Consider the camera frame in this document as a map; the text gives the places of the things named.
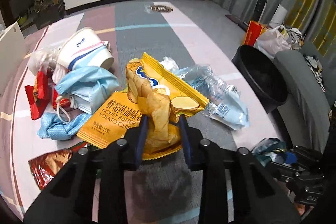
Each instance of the mask ear loop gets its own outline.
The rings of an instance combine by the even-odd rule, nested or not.
[[[64,97],[63,96],[58,96],[56,98],[56,112],[57,112],[57,116],[58,118],[65,124],[68,124],[71,122],[71,118],[69,116],[69,114],[64,110],[63,107],[61,107],[60,105],[60,101],[63,99]],[[74,98],[72,96],[69,96],[69,100],[70,100],[70,107],[71,108],[77,108],[77,104],[76,104],[76,101],[74,100]],[[68,121],[66,122],[65,120],[63,120],[62,116],[60,115],[59,113],[59,109],[61,109],[63,111],[63,113],[65,114],[65,116],[68,118]]]

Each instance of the potted plant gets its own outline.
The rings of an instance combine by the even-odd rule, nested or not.
[[[34,20],[36,27],[41,29],[63,18],[62,1],[60,0],[35,0],[34,11],[37,17]]]

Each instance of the blue logo on chip bag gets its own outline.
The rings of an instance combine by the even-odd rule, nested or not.
[[[158,85],[158,84],[159,84],[159,82],[158,82],[156,79],[154,79],[154,78],[150,78],[150,77],[148,77],[148,76],[145,74],[145,72],[144,72],[142,66],[139,66],[139,67],[137,68],[137,70],[136,70],[135,73],[136,73],[137,75],[139,75],[141,78],[148,79],[149,82],[151,82],[151,86],[155,86],[155,85]]]

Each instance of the crumpled blue mask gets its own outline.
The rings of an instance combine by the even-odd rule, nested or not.
[[[118,79],[112,73],[97,66],[86,66],[70,71],[55,86],[59,95],[56,99],[59,119],[64,123],[70,122],[69,115],[59,105],[62,98],[68,98],[72,108],[78,108],[92,115],[118,86]],[[68,121],[64,121],[59,115],[59,109],[67,116]]]
[[[56,113],[43,113],[41,117],[41,128],[37,132],[40,138],[51,138],[52,140],[68,140],[76,135],[78,130],[87,122],[91,115],[82,113],[74,118],[69,124],[64,124]]]

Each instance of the round floor decal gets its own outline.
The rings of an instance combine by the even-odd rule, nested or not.
[[[161,13],[169,13],[173,10],[172,8],[165,5],[152,5],[151,9],[155,12],[161,12]]]

